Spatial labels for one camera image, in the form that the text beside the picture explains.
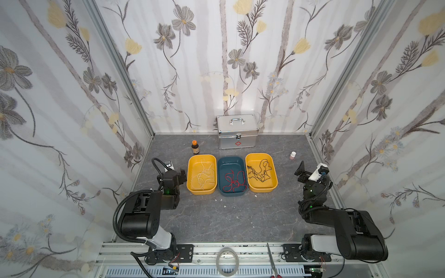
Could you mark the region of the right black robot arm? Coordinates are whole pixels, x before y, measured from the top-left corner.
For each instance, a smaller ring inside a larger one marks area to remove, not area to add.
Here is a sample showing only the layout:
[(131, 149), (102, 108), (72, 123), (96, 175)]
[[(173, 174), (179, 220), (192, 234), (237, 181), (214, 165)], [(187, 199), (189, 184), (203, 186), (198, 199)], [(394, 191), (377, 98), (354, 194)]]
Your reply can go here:
[(325, 164), (318, 164), (311, 173), (301, 162), (295, 175), (298, 182), (304, 184), (303, 198), (298, 201), (301, 218), (309, 224), (334, 229), (334, 235), (304, 235), (300, 251), (303, 258), (313, 260), (324, 254), (333, 254), (371, 264), (388, 258), (385, 237), (367, 211), (334, 209), (324, 204), (333, 186)]

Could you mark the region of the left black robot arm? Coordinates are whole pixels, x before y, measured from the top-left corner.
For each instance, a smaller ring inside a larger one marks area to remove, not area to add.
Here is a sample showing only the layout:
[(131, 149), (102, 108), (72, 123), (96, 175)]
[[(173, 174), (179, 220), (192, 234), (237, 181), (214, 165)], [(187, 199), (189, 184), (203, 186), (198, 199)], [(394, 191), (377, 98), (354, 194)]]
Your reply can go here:
[(125, 242), (140, 243), (148, 247), (144, 253), (130, 252), (142, 264), (158, 261), (173, 262), (180, 254), (175, 235), (165, 231), (161, 225), (161, 211), (174, 210), (180, 202), (180, 185), (187, 182), (183, 169), (176, 171), (158, 158), (151, 160), (158, 172), (158, 188), (131, 192), (117, 206), (112, 227), (115, 234)]

